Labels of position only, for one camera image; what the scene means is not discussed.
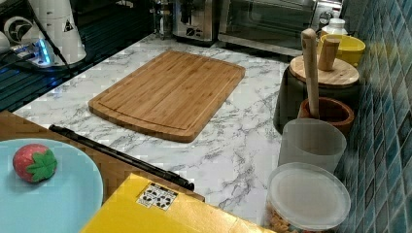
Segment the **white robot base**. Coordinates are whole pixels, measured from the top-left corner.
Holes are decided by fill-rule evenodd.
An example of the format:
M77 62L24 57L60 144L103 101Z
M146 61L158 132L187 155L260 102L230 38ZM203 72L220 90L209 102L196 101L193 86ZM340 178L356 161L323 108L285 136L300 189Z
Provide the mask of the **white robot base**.
M27 2L29 19L7 18L2 30L12 44L11 51L39 68L69 68L86 58L72 14L70 0L17 0Z

